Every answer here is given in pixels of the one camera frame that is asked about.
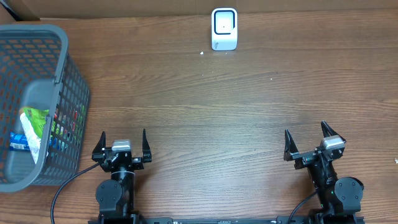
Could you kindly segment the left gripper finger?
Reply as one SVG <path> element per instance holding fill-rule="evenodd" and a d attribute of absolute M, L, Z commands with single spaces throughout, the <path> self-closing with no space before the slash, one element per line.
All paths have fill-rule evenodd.
<path fill-rule="evenodd" d="M 143 129 L 143 133 L 142 133 L 142 161 L 143 162 L 151 162 L 152 161 L 152 153 L 150 150 L 149 143 L 147 141 L 145 129 Z"/>
<path fill-rule="evenodd" d="M 103 148 L 106 147 L 106 133 L 103 131 L 101 133 L 100 139 L 93 149 L 93 153 L 101 153 Z"/>

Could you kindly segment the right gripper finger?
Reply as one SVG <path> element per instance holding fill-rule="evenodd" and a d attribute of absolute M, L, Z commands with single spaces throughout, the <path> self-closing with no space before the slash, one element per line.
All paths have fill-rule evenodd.
<path fill-rule="evenodd" d="M 321 121 L 321 128 L 324 138 L 331 136 L 339 136 L 343 142 L 346 142 L 346 139 L 341 135 L 339 135 L 334 129 L 332 129 L 325 120 Z"/>
<path fill-rule="evenodd" d="M 292 161 L 299 155 L 299 151 L 288 129 L 285 130 L 284 160 Z"/>

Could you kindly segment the white tube gold cap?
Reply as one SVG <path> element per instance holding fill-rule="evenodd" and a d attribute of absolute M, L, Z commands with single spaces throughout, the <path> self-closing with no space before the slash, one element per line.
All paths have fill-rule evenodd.
<path fill-rule="evenodd" d="M 26 113 L 22 113 L 20 115 L 20 121 L 22 124 L 22 128 L 24 130 L 24 134 L 27 139 L 27 143 L 30 149 L 30 153 L 32 154 L 32 158 L 34 163 L 36 164 L 39 159 L 40 154 L 40 145 L 41 145 L 41 137 L 39 136 L 39 130 L 35 130 L 35 123 L 32 119 L 29 119 Z"/>

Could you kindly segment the green snack bag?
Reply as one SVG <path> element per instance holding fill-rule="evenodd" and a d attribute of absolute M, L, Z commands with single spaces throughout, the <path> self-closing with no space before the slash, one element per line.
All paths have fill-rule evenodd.
<path fill-rule="evenodd" d="M 29 106 L 19 110 L 19 118 L 26 137 L 35 134 L 38 138 L 42 138 L 48 114 L 49 110 L 39 110 Z"/>

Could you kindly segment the blue snack bar wrapper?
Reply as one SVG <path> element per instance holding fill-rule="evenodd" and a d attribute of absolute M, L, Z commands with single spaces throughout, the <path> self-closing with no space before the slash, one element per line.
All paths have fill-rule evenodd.
<path fill-rule="evenodd" d="M 9 150 L 30 151 L 26 136 L 24 134 L 10 132 Z"/>

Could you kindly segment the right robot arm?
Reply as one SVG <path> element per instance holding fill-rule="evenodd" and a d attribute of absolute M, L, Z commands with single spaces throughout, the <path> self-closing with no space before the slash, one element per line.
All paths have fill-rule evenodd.
<path fill-rule="evenodd" d="M 288 218 L 290 223 L 297 210 L 313 196 L 317 196 L 321 208 L 309 211 L 304 223 L 359 223 L 356 213 L 361 210 L 364 184 L 354 177 L 339 178 L 333 161 L 341 158 L 346 139 L 321 122 L 323 139 L 314 150 L 300 153 L 289 130 L 285 130 L 284 160 L 294 161 L 295 169 L 308 170 L 315 188 L 314 193 L 300 202 Z"/>

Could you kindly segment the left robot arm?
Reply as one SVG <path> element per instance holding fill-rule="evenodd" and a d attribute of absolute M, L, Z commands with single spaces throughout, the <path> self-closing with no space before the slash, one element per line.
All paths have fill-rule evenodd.
<path fill-rule="evenodd" d="M 135 171 L 144 169 L 144 164 L 152 161 L 146 132 L 142 132 L 141 157 L 132 156 L 130 140 L 117 140 L 108 147 L 106 134 L 101 133 L 91 158 L 104 172 L 111 174 L 111 177 L 100 183 L 96 189 L 101 218 L 118 220 L 129 218 L 134 209 Z"/>

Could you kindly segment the white barcode scanner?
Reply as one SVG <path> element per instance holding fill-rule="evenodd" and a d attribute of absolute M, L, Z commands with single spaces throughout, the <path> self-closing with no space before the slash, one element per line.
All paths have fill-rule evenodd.
<path fill-rule="evenodd" d="M 238 13 L 231 7 L 220 7 L 211 13 L 211 48 L 214 51 L 235 50 L 238 44 Z"/>

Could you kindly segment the grey plastic mesh basket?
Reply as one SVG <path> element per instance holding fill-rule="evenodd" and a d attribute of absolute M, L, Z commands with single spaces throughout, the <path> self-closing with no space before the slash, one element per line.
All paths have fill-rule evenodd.
<path fill-rule="evenodd" d="M 90 88 L 68 53 L 68 37 L 54 25 L 1 26 L 1 192 L 60 185 L 77 173 Z M 38 158 L 10 150 L 10 134 L 24 132 L 23 107 L 44 110 Z"/>

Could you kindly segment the cardboard back panel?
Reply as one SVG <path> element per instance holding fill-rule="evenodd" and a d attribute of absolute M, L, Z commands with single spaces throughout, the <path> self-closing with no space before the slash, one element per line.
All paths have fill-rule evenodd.
<path fill-rule="evenodd" d="M 21 19 L 87 19 L 135 16 L 206 15 L 217 7 L 239 13 L 389 9 L 397 0 L 9 0 Z"/>

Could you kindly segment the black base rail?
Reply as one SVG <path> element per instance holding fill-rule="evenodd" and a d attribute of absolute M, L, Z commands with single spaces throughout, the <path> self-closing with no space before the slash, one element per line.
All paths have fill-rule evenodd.
<path fill-rule="evenodd" d="M 288 222 L 288 216 L 278 216 L 276 218 L 238 218 L 238 219 L 227 219 L 227 218 L 216 218 L 216 219 L 173 219 L 170 217 L 157 217 L 157 218 L 141 218 L 136 221 L 135 218 L 130 219 L 107 219 L 98 218 L 96 220 L 87 221 L 88 224 L 100 224 L 100 223 L 144 223 L 144 224 L 305 224 L 310 223 L 309 218 L 306 216 L 294 216 L 290 222 Z"/>

